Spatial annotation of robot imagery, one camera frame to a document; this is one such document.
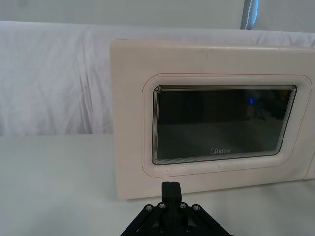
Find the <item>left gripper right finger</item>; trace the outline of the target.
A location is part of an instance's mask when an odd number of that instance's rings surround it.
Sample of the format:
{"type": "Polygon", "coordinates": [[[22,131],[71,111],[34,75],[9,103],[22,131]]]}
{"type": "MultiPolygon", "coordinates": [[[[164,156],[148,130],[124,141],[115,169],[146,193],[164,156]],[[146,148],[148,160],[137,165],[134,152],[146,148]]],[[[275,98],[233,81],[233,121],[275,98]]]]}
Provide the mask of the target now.
{"type": "Polygon", "coordinates": [[[171,182],[171,228],[177,236],[229,236],[199,204],[182,202],[180,184],[171,182]]]}

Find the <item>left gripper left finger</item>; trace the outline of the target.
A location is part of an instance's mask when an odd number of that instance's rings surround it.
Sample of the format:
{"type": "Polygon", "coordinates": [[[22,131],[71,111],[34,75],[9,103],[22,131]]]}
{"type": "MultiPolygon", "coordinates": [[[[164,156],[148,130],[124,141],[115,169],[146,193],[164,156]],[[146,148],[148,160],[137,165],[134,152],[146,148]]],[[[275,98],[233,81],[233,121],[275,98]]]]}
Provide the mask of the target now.
{"type": "Polygon", "coordinates": [[[171,200],[172,182],[162,183],[162,200],[157,206],[146,204],[140,213],[133,219],[121,236],[148,236],[155,230],[153,225],[167,212],[171,200]]]}

